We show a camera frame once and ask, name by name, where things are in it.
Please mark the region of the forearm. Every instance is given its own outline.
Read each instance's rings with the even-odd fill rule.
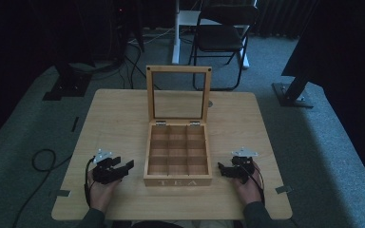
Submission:
[[[265,206],[260,201],[248,203],[243,214],[247,228],[276,227]]]
[[[90,208],[76,228],[102,228],[105,218],[106,217],[103,212]]]

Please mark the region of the chair backrest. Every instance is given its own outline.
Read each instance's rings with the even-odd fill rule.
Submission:
[[[253,26],[257,22],[259,10],[252,5],[212,5],[201,10],[201,19],[208,19],[227,26]]]

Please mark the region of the blue-gray floor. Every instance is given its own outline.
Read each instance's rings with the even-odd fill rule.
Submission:
[[[243,71],[235,91],[253,92],[257,96],[283,181],[294,189],[288,196],[298,226],[365,227],[365,168],[322,88],[306,86],[305,92],[315,106],[307,109],[280,106],[271,87],[272,83],[292,82],[293,78],[281,77],[280,73],[296,43],[286,38],[253,37],[247,50],[251,66]],[[146,65],[169,65],[172,46],[171,36],[146,43],[138,67],[144,70]],[[189,50],[190,45],[182,42],[182,65],[188,61]],[[128,47],[127,57],[135,61],[137,49]],[[216,62],[200,61],[201,65],[211,63]],[[215,86],[233,83],[235,63],[212,67]],[[129,88],[126,76],[131,71],[132,64],[127,62],[120,70],[95,74],[85,97],[57,102],[42,101],[58,77],[54,68],[35,80],[0,131],[0,227],[12,226],[21,206],[46,175],[32,168],[33,154],[43,148],[52,149],[57,155],[56,163],[70,156],[94,92],[99,88]],[[145,79],[138,70],[134,70],[133,82],[135,89],[145,89]],[[158,82],[157,86],[192,89],[190,82],[186,85]],[[79,122],[72,131],[76,117]],[[50,156],[43,155],[37,164],[49,167],[50,161]],[[61,228],[76,224],[76,221],[56,221],[50,216],[54,198],[49,193],[60,188],[66,170],[67,162],[50,173],[21,214],[17,227]],[[295,224],[286,220],[281,226],[295,227]]]

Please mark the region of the person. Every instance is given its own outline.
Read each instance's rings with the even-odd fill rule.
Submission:
[[[232,179],[240,201],[244,205],[244,218],[247,228],[270,228],[276,227],[275,222],[269,216],[261,202],[261,196],[257,185],[254,181],[260,184],[259,167],[254,162],[256,171],[252,175],[254,179],[249,179],[246,184],[242,184],[240,179]],[[90,184],[90,208],[84,218],[78,224],[77,228],[102,228],[106,217],[106,209],[111,201],[114,189],[120,184],[121,180],[116,180],[108,184],[100,184],[94,182],[92,171],[87,174]],[[133,227],[143,227],[142,224],[136,223]],[[171,224],[168,227],[181,227]]]

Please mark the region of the wooden box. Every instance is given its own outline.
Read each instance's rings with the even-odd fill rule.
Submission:
[[[210,185],[212,170],[206,117],[211,72],[209,66],[147,66],[146,186]],[[192,77],[193,73],[197,78],[203,76],[203,91],[155,90],[155,78],[172,80],[169,77],[180,77],[180,74]]]

